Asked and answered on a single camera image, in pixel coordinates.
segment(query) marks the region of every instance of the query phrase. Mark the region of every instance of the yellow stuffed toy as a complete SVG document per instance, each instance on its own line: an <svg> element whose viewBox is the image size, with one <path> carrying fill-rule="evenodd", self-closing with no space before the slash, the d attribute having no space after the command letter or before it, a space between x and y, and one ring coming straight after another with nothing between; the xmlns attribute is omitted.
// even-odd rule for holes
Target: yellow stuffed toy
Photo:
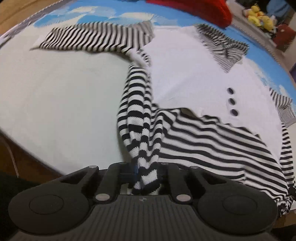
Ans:
<svg viewBox="0 0 296 241"><path fill-rule="evenodd" d="M258 18L256 18L255 16L249 16L248 17L248 21L254 25L256 25L257 27L261 26L261 22Z"/></svg>
<svg viewBox="0 0 296 241"><path fill-rule="evenodd" d="M258 5L254 5L254 6L251 6L251 9L253 12L259 12L260 11L260 8Z"/></svg>
<svg viewBox="0 0 296 241"><path fill-rule="evenodd" d="M268 16L265 16L264 12L260 11L258 5L254 5L250 9L244 10L243 14L246 18L248 18L248 21L254 24L255 26L264 28L268 31L273 31L273 20L270 19Z"/></svg>

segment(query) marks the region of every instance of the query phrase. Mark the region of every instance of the black and white striped fabric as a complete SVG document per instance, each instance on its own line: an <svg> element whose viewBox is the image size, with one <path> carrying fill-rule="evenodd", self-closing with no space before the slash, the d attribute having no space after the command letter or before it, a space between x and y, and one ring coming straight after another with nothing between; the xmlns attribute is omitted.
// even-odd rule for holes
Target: black and white striped fabric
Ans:
<svg viewBox="0 0 296 241"><path fill-rule="evenodd" d="M228 73L232 66L247 54L249 46L246 43L234 40L204 23L194 26L200 33L203 44L212 52L224 72Z"/></svg>
<svg viewBox="0 0 296 241"><path fill-rule="evenodd" d="M54 28L39 47L49 50L85 50L92 53L117 51L130 55L130 50L139 50L152 38L150 21L128 26L93 22Z"/></svg>
<svg viewBox="0 0 296 241"><path fill-rule="evenodd" d="M110 35L116 29L118 26L110 28ZM70 33L56 37L61 49L64 49L67 35L69 37ZM59 49L49 38L46 44ZM90 45L86 38L89 36L82 38L81 43L72 49L88 51ZM131 40L129 46L133 46L133 40L138 41L127 38ZM110 47L102 51L117 50L112 48L113 45L106 42L104 46ZM136 55L150 66L149 55L138 47L136 50ZM120 52L128 54L121 47ZM289 164L284 161L290 153L282 152L283 165L279 165L260 137L244 127L222 124L218 117L205 115L198 118L184 108L159 108L153 102L149 71L135 61L128 68L118 112L118 130L138 174L133 183L133 194L158 194L161 188L158 162L171 162L182 168L199 166L263 191L274 199L281 214L287 213L291 207L293 198L288 194L287 182L292 184L293 181L290 180L291 170L285 169ZM284 145L288 147L285 138L286 134L283 134Z"/></svg>
<svg viewBox="0 0 296 241"><path fill-rule="evenodd" d="M269 88L270 96L275 103L276 109L279 113L280 119L286 127L296 122L296 115L292 109L292 99L278 94L272 88Z"/></svg>

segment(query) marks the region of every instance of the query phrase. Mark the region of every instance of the white shirt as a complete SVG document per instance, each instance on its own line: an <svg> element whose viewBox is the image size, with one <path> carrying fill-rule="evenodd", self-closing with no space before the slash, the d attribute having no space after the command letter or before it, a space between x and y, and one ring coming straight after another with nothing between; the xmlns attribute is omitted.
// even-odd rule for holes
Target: white shirt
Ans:
<svg viewBox="0 0 296 241"><path fill-rule="evenodd" d="M243 57L225 73L203 46L195 27L156 27L143 49L150 55L154 102L161 108L189 108L196 116L219 117L222 123L259 134L279 163L281 122L268 89ZM230 95L228 88L234 90ZM235 109L238 116L230 111Z"/></svg>

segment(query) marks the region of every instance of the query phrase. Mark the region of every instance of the black button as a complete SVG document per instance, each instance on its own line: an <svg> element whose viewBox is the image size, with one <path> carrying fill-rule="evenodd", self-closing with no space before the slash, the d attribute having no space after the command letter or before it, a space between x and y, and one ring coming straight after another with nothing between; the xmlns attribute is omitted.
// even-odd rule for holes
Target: black button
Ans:
<svg viewBox="0 0 296 241"><path fill-rule="evenodd" d="M227 92L228 92L229 94L231 94L231 95L233 95L233 94L234 94L234 91L233 91L233 89L232 89L232 88L228 88L228 89L227 89Z"/></svg>
<svg viewBox="0 0 296 241"><path fill-rule="evenodd" d="M235 100L233 98L229 98L228 99L228 102L232 105L235 105Z"/></svg>
<svg viewBox="0 0 296 241"><path fill-rule="evenodd" d="M238 111L237 111L236 109L232 109L232 110L230 111L230 113L231 113L232 115L234 115L234 116L238 116L238 115L239 115L239 113L238 113Z"/></svg>

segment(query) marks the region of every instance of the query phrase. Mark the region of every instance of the red object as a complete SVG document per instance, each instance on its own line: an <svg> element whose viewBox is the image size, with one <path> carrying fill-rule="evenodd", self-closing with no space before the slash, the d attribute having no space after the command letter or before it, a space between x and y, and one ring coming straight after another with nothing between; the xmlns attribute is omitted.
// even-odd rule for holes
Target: red object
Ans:
<svg viewBox="0 0 296 241"><path fill-rule="evenodd" d="M191 13L221 28L231 24L231 12L225 0L147 0L146 2Z"/></svg>
<svg viewBox="0 0 296 241"><path fill-rule="evenodd" d="M276 48L286 51L290 43L294 40L296 32L287 24L283 23L278 26L276 36L272 39L276 43Z"/></svg>

